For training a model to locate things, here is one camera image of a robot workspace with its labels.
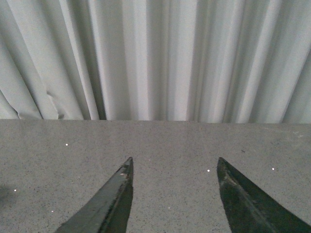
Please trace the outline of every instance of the black metal prong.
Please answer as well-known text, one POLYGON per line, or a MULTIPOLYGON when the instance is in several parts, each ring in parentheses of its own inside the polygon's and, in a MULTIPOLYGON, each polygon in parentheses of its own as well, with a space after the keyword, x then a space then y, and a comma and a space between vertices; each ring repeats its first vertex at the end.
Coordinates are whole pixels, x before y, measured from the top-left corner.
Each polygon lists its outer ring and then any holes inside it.
POLYGON ((130 157, 55 233, 125 233, 132 199, 133 158, 130 157))
POLYGON ((233 233, 311 233, 307 223, 223 158, 219 158, 217 174, 220 196, 233 233))

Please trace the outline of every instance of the pleated drape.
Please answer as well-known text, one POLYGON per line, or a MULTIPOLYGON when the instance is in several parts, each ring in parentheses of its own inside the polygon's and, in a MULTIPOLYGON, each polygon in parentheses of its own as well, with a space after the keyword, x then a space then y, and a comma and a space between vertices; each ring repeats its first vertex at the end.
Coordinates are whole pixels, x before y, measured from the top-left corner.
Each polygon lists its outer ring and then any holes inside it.
POLYGON ((311 123, 309 0, 0 0, 0 118, 311 123))

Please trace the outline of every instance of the gray speckled surface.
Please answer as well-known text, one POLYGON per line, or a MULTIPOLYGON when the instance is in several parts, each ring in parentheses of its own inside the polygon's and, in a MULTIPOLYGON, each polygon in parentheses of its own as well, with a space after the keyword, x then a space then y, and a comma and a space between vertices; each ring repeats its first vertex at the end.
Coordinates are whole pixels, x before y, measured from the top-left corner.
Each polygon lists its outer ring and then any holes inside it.
POLYGON ((55 231, 129 156, 129 233, 229 233, 220 156, 311 225, 311 125, 0 120, 0 232, 55 231))

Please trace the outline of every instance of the white curtain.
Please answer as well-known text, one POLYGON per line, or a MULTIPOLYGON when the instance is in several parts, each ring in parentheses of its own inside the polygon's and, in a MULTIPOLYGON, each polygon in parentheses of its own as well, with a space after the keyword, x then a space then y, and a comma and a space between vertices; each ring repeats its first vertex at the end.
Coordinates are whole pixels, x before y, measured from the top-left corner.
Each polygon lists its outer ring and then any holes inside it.
POLYGON ((311 123, 310 0, 0 0, 0 118, 311 123))

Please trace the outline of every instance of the curtain fold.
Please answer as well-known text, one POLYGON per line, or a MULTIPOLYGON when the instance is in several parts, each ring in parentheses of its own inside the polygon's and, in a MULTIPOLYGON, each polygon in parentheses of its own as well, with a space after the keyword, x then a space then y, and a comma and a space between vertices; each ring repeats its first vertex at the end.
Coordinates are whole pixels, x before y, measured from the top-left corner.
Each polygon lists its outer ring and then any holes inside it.
POLYGON ((0 118, 311 123, 309 0, 0 0, 0 118))

